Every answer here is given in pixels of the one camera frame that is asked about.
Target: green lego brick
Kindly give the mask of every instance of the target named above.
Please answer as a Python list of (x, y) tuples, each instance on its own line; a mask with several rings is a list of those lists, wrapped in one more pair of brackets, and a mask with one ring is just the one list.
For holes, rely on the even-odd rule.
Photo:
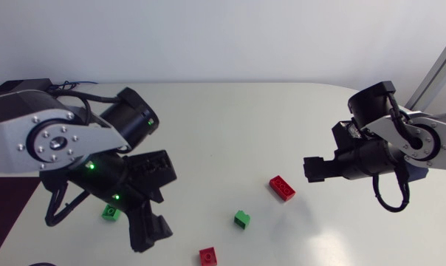
[(241, 228), (246, 229), (250, 224), (251, 216), (245, 214), (243, 211), (238, 211), (235, 215), (235, 223)]
[(102, 218), (109, 221), (116, 221), (120, 216), (121, 211), (111, 207), (109, 204), (106, 205), (105, 210), (103, 210)]

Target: dark floor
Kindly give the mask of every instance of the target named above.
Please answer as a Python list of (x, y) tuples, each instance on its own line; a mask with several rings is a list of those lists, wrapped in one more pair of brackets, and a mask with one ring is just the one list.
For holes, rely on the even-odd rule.
[(38, 184), (38, 177), (0, 177), (0, 247)]

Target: wire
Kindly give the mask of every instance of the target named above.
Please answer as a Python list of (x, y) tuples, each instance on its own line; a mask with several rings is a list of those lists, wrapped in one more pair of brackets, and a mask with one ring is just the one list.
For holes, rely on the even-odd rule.
[(408, 144), (414, 149), (420, 149), (422, 147), (422, 141), (416, 137), (414, 137), (408, 130), (405, 124), (402, 121), (404, 116), (409, 117), (405, 112), (401, 113), (399, 105), (395, 100), (394, 96), (391, 93), (387, 94), (389, 101), (391, 102), (392, 108), (389, 110), (391, 115), (392, 123), (394, 123), (395, 129), (403, 137), (407, 140)]
[(88, 126), (90, 124), (90, 120), (92, 119), (92, 108), (90, 107), (90, 103), (86, 99), (80, 98), (80, 100), (83, 102), (86, 110), (85, 121), (83, 123), (85, 124), (85, 126)]
[(372, 176), (372, 187), (374, 188), (374, 193), (376, 195), (377, 200), (379, 201), (381, 206), (384, 207), (384, 209), (386, 209), (387, 211), (396, 213), (403, 211), (407, 207), (408, 201), (410, 200), (410, 188), (408, 187), (408, 182), (399, 181), (400, 191), (402, 192), (402, 203), (400, 204), (399, 207), (390, 206), (389, 204), (385, 203), (382, 196), (380, 196), (379, 174), (375, 174), (374, 176)]
[(62, 84), (53, 84), (49, 86), (48, 90), (56, 90), (56, 89), (65, 89), (65, 90), (71, 90), (74, 89), (77, 85), (81, 83), (91, 83), (91, 84), (98, 84), (94, 81), (64, 81)]
[(108, 98), (108, 97), (101, 97), (101, 96), (97, 96), (97, 95), (91, 95), (88, 93), (75, 92), (75, 91), (69, 91), (69, 90), (56, 90), (56, 91), (52, 91), (49, 93), (55, 97), (72, 96), (72, 97), (77, 97), (80, 99), (83, 98), (86, 100), (97, 101), (100, 103), (119, 103), (121, 101), (121, 99), (119, 97)]
[(90, 195), (88, 191), (83, 191), (73, 201), (71, 201), (70, 204), (66, 203), (66, 207), (64, 207), (62, 211), (60, 211), (58, 214), (55, 214), (55, 212), (61, 206), (64, 195), (66, 194), (66, 190), (67, 183), (65, 183), (61, 188), (52, 193), (51, 201), (49, 202), (49, 207), (47, 208), (45, 218), (47, 226), (54, 226), (57, 225), (59, 222), (62, 222), (62, 220), (66, 218), (67, 215), (69, 215), (75, 207), (81, 204), (83, 200)]

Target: robotic arm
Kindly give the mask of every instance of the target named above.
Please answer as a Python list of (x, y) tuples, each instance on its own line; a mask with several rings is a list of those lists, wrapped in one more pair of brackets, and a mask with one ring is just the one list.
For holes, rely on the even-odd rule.
[[(59, 96), (80, 98), (85, 109), (64, 106)], [(89, 100), (113, 103), (102, 115)], [(159, 119), (132, 89), (115, 98), (58, 90), (26, 90), (0, 96), (0, 172), (40, 171), (52, 192), (46, 223), (54, 226), (90, 194), (126, 213), (131, 247), (143, 252), (172, 235), (150, 200), (162, 202), (159, 188), (176, 179), (166, 151), (121, 157), (157, 129)], [(71, 181), (83, 188), (56, 212)]]
[[(334, 159), (303, 159), (309, 183), (328, 177), (373, 177), (380, 204), (388, 211), (399, 212), (408, 204), (409, 182), (426, 177), (428, 168), (446, 169), (446, 114), (404, 112), (394, 93), (392, 82), (384, 81), (349, 99), (353, 118), (340, 121), (332, 129), (338, 147)], [(403, 195), (399, 207), (387, 205), (379, 192), (379, 175), (390, 172), (395, 172)]]

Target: tabletop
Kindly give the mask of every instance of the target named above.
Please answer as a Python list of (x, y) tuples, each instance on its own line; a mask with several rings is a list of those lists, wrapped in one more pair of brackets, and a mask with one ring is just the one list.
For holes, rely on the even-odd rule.
[[(331, 128), (351, 118), (357, 91), (316, 83), (130, 83), (80, 86), (114, 96), (135, 89), (160, 119), (132, 154), (167, 150), (177, 180), (152, 203), (174, 235), (144, 253), (129, 245), (128, 220), (103, 220), (106, 204), (87, 198), (53, 228), (50, 193), (36, 189), (0, 249), (0, 265), (200, 265), (214, 247), (218, 265), (446, 265), (446, 171), (411, 183), (401, 213), (384, 210), (371, 178), (308, 183), (304, 157), (333, 158)], [(93, 103), (100, 114), (107, 105)], [(269, 187), (280, 175), (296, 191), (284, 202)], [(394, 175), (384, 199), (401, 200)], [(64, 202), (81, 190), (70, 185)], [(251, 217), (242, 230), (238, 210)]]

